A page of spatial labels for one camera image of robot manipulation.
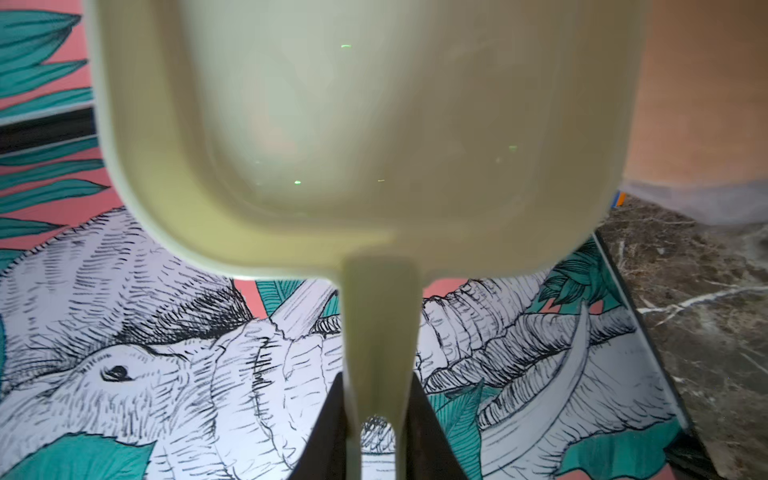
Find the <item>marble surface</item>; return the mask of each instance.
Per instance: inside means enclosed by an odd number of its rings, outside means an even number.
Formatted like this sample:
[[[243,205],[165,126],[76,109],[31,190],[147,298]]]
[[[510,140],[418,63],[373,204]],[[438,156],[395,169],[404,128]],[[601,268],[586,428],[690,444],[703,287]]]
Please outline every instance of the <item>marble surface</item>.
[[[628,198],[599,231],[718,473],[768,478],[768,225]]]

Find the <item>teal leaf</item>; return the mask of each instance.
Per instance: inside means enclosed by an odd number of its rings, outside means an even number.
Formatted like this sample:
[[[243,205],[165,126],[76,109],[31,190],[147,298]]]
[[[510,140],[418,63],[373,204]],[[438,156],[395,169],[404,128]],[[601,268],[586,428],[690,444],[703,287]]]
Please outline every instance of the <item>teal leaf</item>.
[[[32,220],[16,220],[15,218],[0,218],[0,239],[23,237],[24,235],[37,235],[50,232],[64,225],[55,223],[35,222]]]
[[[3,167],[18,167],[21,165],[40,164],[93,147],[98,147],[98,139],[96,137],[84,138],[65,144],[35,148],[34,150],[23,151],[17,154],[2,155],[0,156],[0,165]]]
[[[605,298],[603,298],[604,312],[607,312],[608,310],[612,310],[617,306],[624,306],[624,304],[621,302],[621,300],[615,299],[613,295],[608,294],[605,296]]]
[[[86,197],[109,188],[87,180],[74,178],[60,180],[43,187],[32,188],[17,194],[0,197],[0,214],[21,210],[34,205],[46,204],[65,198]]]
[[[547,302],[549,301],[549,298],[546,300],[539,300],[538,298],[535,299],[530,306],[528,306],[527,309],[525,309],[525,313],[539,313],[541,312],[541,309],[543,309]]]
[[[474,388],[475,388],[474,385],[470,385],[460,389],[451,390],[449,392],[445,392],[445,396],[448,397],[448,399],[454,399],[457,396],[464,395],[467,392],[471,392]],[[483,385],[482,390],[480,392],[480,403],[483,403],[485,400],[495,398],[499,393],[501,393],[501,391],[502,389],[498,387]]]
[[[564,303],[560,306],[560,310],[558,311],[560,315],[576,315],[579,312],[581,312],[581,300]]]
[[[600,255],[600,249],[598,249],[598,245],[594,242],[594,239],[591,237],[589,240],[584,242],[581,245],[581,247],[577,248],[576,251],[579,253],[583,253],[596,260],[601,260],[603,258],[603,256]]]
[[[26,184],[28,182],[61,177],[62,175],[73,174],[75,172],[97,170],[103,166],[104,162],[101,159],[94,159],[64,161],[57,164],[32,168],[30,170],[0,176],[0,190],[14,187],[15,185]]]
[[[544,285],[550,288],[560,290],[568,281],[568,277],[559,272],[552,272],[550,276],[544,281]]]
[[[0,15],[0,45],[74,27],[80,15],[44,10],[6,10]]]
[[[449,398],[445,396],[444,393],[433,393],[431,395],[427,395],[427,400],[429,400],[429,405],[432,406],[432,410],[439,410],[443,405],[448,403]]]
[[[616,282],[614,282],[614,277],[611,275],[611,269],[608,265],[601,265],[600,275],[603,277],[603,282],[605,283],[605,288],[608,290],[608,293],[616,300],[621,300],[619,288],[616,285]]]
[[[608,293],[603,277],[600,275],[600,268],[601,267],[598,264],[589,269],[589,286],[591,293],[588,295],[588,305],[591,305],[598,300],[602,300]]]
[[[58,50],[70,32],[67,28],[0,45],[0,74],[42,63]]]
[[[558,298],[558,295],[560,295],[561,290],[562,290],[562,287],[559,290],[556,290],[549,286],[543,286],[541,288],[541,292],[538,294],[538,300],[541,302],[546,302],[550,298]]]
[[[20,104],[11,105],[0,110],[0,118],[15,117],[48,108],[67,107],[93,101],[93,91],[90,88],[73,88],[72,90],[57,91],[42,95]]]
[[[326,308],[323,310],[323,314],[320,316],[332,316],[339,315],[339,293],[336,292],[326,303]]]
[[[268,316],[272,316],[277,307],[283,304],[304,280],[258,280],[256,287],[261,296],[261,303]]]
[[[558,298],[554,299],[552,305],[562,305],[563,303],[575,302],[576,300],[579,300],[583,294],[584,285],[579,282],[575,282],[572,279],[568,279],[568,282],[565,282],[563,289],[560,290],[560,295],[558,295]]]
[[[450,399],[435,412],[453,455],[470,480],[482,479],[477,423],[482,390],[483,381],[467,393]]]
[[[8,265],[23,255],[24,252],[24,250],[0,249],[0,272],[8,268]]]
[[[671,419],[645,430],[593,435],[565,451],[557,475],[583,470],[592,480],[653,477],[667,463],[664,448],[682,431]]]
[[[579,259],[563,260],[553,269],[582,285],[589,284],[589,263]]]
[[[99,435],[65,435],[21,460],[0,480],[141,480],[152,445],[124,445]]]
[[[581,260],[587,265],[589,265],[590,268],[593,266],[597,266],[598,263],[600,263],[599,257],[593,257],[592,255],[589,255],[587,253],[583,253],[580,251],[575,251],[571,254],[571,257],[573,257],[575,260]]]
[[[54,80],[65,77],[87,63],[86,60],[62,61],[32,65],[0,74],[0,98],[35,90]]]

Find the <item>plastic scoop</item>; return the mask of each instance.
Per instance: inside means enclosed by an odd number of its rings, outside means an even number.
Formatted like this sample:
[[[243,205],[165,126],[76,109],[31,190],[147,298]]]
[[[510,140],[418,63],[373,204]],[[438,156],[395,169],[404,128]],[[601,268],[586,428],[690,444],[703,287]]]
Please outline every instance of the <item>plastic scoop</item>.
[[[89,1],[104,159],[139,221],[185,260],[336,282],[350,422],[383,415],[400,432],[422,286],[551,264],[605,212],[643,11]]]

